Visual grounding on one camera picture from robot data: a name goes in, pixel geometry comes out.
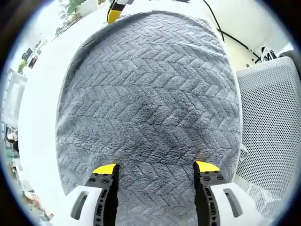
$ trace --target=white mesh panel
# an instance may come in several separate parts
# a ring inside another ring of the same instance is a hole
[[[300,156],[301,82],[288,57],[237,75],[247,156],[239,162],[234,182],[253,197],[262,215],[270,217],[289,187]]]

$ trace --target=chevron pattern towel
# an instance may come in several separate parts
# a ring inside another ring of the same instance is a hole
[[[57,160],[66,194],[117,162],[117,225],[197,225],[194,160],[231,180],[241,141],[235,73],[206,21],[153,11],[92,35],[66,75]]]

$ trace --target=gray mesh chair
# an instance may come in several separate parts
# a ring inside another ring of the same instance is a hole
[[[301,82],[282,57],[237,72],[243,109],[241,159],[234,182],[271,217],[300,169]]]

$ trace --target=fleece blanket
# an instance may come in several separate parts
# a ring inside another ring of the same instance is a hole
[[[66,74],[56,135],[65,193],[116,162],[117,225],[197,225],[192,164],[232,180],[240,114],[235,73],[207,21],[126,16],[93,34]]]

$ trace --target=yellow object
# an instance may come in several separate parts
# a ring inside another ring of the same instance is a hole
[[[210,171],[220,171],[220,168],[214,166],[211,163],[203,162],[203,161],[196,161],[200,172],[210,172]]]
[[[97,169],[95,169],[93,171],[93,173],[98,173],[98,174],[112,174],[113,173],[113,169],[117,164],[110,164],[110,165],[106,165],[106,166],[100,166]]]
[[[110,24],[117,20],[120,17],[121,12],[122,11],[111,9],[108,14],[108,23]]]

